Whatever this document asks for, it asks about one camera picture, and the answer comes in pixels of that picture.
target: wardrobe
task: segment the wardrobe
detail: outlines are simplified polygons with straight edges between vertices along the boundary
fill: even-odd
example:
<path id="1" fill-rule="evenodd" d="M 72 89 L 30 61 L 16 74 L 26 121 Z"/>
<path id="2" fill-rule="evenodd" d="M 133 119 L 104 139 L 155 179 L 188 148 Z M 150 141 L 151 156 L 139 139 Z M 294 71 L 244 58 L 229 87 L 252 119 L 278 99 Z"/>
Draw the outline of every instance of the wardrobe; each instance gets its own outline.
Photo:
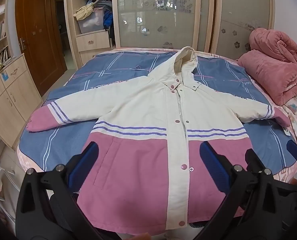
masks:
<path id="1" fill-rule="evenodd" d="M 64 0 L 77 68 L 97 53 L 114 48 L 104 33 L 81 34 L 73 14 L 86 2 Z M 252 30 L 274 27 L 274 0 L 112 0 L 112 5 L 116 48 L 192 46 L 237 59 L 250 50 L 248 37 Z"/>

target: cabinet handle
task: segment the cabinet handle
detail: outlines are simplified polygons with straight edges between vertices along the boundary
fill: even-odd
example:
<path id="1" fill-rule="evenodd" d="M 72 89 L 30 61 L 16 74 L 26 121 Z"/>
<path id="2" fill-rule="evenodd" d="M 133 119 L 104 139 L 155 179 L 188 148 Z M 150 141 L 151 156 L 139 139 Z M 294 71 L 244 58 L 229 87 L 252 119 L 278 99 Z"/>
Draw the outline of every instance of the cabinet handle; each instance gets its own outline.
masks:
<path id="1" fill-rule="evenodd" d="M 15 100 L 14 96 L 12 95 L 12 93 L 10 93 L 10 94 L 11 94 L 11 96 L 13 97 L 14 102 L 16 102 L 16 100 Z"/>
<path id="2" fill-rule="evenodd" d="M 13 105 L 12 105 L 12 102 L 10 101 L 10 99 L 9 99 L 9 98 L 7 98 L 7 101 L 9 101 L 10 105 L 11 105 L 11 106 L 13 106 Z"/>
<path id="3" fill-rule="evenodd" d="M 15 70 L 13 70 L 13 71 L 10 73 L 10 75 L 15 75 L 16 72 L 17 72 L 17 68 L 16 68 Z"/>

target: white and pink jacket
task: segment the white and pink jacket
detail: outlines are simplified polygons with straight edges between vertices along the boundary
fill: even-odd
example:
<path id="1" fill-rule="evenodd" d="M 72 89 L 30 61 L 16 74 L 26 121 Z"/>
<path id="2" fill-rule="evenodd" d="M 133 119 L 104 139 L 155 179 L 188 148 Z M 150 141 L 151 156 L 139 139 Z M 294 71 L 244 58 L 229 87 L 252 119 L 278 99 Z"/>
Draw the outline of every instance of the white and pink jacket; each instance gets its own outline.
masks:
<path id="1" fill-rule="evenodd" d="M 80 91 L 36 110 L 29 131 L 98 118 L 85 146 L 98 159 L 78 205 L 93 226 L 119 233 L 158 234 L 209 220 L 224 198 L 200 155 L 209 141 L 246 168 L 252 148 L 241 122 L 275 118 L 279 109 L 217 92 L 194 80 L 197 56 L 185 47 L 147 77 Z"/>

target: bed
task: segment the bed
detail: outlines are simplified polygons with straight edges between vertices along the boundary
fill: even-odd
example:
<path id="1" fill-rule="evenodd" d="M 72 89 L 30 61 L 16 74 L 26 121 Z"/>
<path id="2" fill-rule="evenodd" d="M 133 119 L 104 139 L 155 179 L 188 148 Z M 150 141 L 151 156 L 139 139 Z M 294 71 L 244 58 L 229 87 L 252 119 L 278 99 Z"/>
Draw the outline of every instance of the bed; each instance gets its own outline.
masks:
<path id="1" fill-rule="evenodd" d="M 44 105 L 81 90 L 147 75 L 176 51 L 134 48 L 115 49 L 99 54 L 74 73 L 63 87 L 51 91 Z M 199 66 L 193 74 L 202 84 L 221 92 L 279 107 L 236 61 L 204 52 L 198 52 L 198 61 Z M 297 98 L 294 102 L 289 108 L 297 108 Z M 255 152 L 265 166 L 272 170 L 274 177 L 289 181 L 297 173 L 297 162 L 286 150 L 286 143 L 289 139 L 297 142 L 297 124 L 294 121 L 297 117 L 292 109 L 284 108 L 279 107 L 292 121 L 290 136 L 272 120 L 254 120 L 244 124 L 244 127 Z M 35 133 L 24 130 L 17 147 L 22 167 L 24 170 L 34 167 L 37 171 L 49 171 L 59 163 L 66 164 L 73 155 L 81 152 L 95 122 L 96 120 L 78 122 Z"/>

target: folded blanket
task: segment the folded blanket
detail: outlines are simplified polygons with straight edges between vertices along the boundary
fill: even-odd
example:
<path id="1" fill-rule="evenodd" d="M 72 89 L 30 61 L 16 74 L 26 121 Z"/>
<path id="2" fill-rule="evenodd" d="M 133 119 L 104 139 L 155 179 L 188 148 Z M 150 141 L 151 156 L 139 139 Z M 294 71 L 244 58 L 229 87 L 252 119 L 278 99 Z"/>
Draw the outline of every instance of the folded blanket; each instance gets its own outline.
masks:
<path id="1" fill-rule="evenodd" d="M 283 32 L 258 28 L 250 34 L 250 47 L 238 64 L 284 105 L 297 95 L 297 44 Z"/>

